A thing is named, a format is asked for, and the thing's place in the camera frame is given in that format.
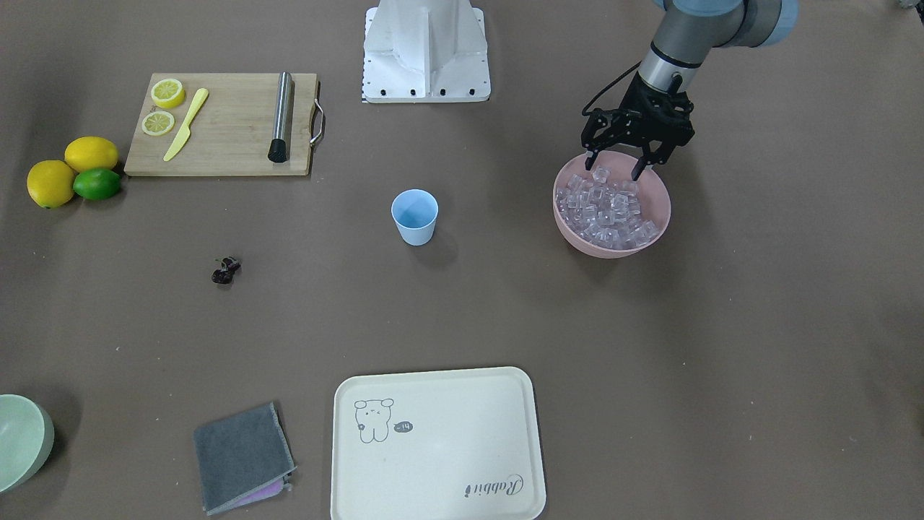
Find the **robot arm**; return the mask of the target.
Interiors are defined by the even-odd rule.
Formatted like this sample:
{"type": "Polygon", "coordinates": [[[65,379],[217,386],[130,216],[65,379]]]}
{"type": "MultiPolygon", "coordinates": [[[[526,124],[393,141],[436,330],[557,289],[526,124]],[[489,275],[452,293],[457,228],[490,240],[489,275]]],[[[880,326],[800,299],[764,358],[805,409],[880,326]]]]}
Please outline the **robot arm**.
{"type": "Polygon", "coordinates": [[[759,48],[781,42],[798,20],[796,1],[658,1],[664,16],[646,56],[603,87],[582,109],[581,132],[591,171],[604,150],[641,150],[631,171],[664,164],[695,135],[687,90],[714,48],[759,48]]]}

